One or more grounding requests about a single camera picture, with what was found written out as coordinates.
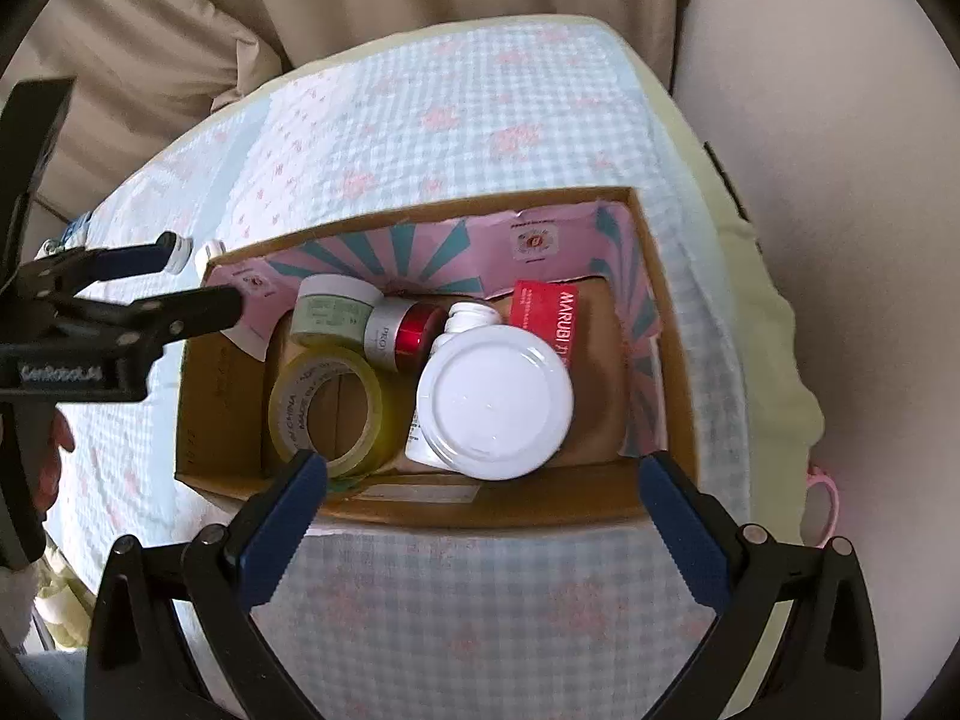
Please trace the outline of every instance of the green jar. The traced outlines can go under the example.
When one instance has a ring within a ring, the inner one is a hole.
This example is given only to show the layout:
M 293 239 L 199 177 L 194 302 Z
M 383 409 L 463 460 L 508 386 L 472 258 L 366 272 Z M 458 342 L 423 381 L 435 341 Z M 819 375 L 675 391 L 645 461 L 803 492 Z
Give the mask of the green jar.
M 296 294 L 290 338 L 300 346 L 334 343 L 362 351 L 367 321 L 382 299 L 373 284 L 352 276 L 307 276 Z

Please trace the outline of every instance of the metal screw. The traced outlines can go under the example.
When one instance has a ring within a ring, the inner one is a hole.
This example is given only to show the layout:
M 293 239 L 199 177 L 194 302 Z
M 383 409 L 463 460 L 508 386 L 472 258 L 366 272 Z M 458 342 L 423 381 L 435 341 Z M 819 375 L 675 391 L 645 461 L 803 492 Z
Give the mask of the metal screw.
M 834 538 L 834 540 L 830 542 L 830 545 L 838 555 L 853 555 L 853 545 L 849 539 L 843 538 L 843 536 Z
M 770 534 L 767 533 L 766 529 L 760 525 L 746 525 L 743 528 L 743 538 L 746 538 L 747 541 L 750 541 L 751 544 L 762 544 L 767 541 Z
M 136 539 L 133 536 L 120 536 L 113 546 L 117 555 L 126 555 L 133 547 L 136 547 Z
M 219 544 L 226 534 L 227 529 L 223 525 L 208 525 L 200 531 L 200 543 Z

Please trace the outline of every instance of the human hand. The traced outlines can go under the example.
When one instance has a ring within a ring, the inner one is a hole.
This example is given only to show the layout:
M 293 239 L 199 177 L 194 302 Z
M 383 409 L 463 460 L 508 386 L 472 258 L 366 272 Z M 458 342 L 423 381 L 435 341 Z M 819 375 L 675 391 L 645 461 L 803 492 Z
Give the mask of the human hand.
M 46 453 L 40 466 L 40 477 L 37 480 L 37 491 L 34 493 L 34 506 L 37 512 L 45 514 L 55 503 L 59 495 L 59 479 L 61 478 L 61 457 L 59 450 L 73 452 L 77 448 L 70 423 L 60 409 L 54 410 L 54 420 L 50 426 L 50 440 L 47 442 Z

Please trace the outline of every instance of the pink paper lining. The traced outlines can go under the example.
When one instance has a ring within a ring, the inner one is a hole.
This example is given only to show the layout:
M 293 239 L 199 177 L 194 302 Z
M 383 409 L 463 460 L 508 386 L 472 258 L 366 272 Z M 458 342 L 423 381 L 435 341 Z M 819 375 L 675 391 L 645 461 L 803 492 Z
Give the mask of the pink paper lining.
M 345 274 L 385 293 L 450 293 L 496 298 L 518 279 L 569 281 L 598 275 L 613 292 L 630 379 L 621 454 L 664 448 L 656 338 L 659 312 L 628 209 L 594 200 L 435 223 L 406 223 L 330 236 L 240 263 L 216 266 L 208 285 L 232 284 L 246 298 L 243 317 L 225 331 L 257 360 L 296 291 L 312 274 Z

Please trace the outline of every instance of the blue gripper pad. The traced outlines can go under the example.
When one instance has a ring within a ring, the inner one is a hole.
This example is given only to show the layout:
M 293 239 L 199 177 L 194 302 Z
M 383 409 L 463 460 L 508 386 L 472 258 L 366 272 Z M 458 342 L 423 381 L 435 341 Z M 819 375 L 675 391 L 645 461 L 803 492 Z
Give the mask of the blue gripper pad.
M 287 480 L 237 560 L 235 593 L 242 610 L 272 598 L 323 498 L 326 461 L 315 454 Z
M 640 461 L 640 500 L 693 599 L 717 614 L 730 603 L 727 557 L 656 457 Z

